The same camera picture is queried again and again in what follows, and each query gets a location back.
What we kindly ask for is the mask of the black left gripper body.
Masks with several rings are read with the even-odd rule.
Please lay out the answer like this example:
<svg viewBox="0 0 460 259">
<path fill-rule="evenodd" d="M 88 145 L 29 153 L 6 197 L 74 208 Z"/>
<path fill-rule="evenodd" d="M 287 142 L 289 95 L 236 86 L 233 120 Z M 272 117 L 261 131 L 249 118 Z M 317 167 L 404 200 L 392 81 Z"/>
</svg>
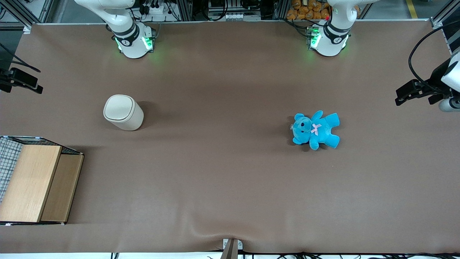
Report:
<svg viewBox="0 0 460 259">
<path fill-rule="evenodd" d="M 452 88 L 446 83 L 441 81 L 441 78 L 447 72 L 450 65 L 450 58 L 436 67 L 430 78 L 428 79 L 429 89 L 431 90 L 431 96 L 428 98 L 430 105 L 433 105 L 443 99 L 451 98 L 454 96 Z"/>
</svg>

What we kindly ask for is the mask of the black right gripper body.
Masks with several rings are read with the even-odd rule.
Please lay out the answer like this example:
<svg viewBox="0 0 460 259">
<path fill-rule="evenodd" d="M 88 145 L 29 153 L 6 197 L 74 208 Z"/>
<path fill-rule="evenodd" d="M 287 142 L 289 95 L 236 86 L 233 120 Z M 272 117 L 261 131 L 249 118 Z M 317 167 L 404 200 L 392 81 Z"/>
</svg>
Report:
<svg viewBox="0 0 460 259">
<path fill-rule="evenodd" d="M 0 90 L 5 93 L 10 93 L 12 88 L 15 87 L 15 84 L 10 77 L 12 73 L 13 71 L 11 70 L 0 70 Z"/>
</svg>

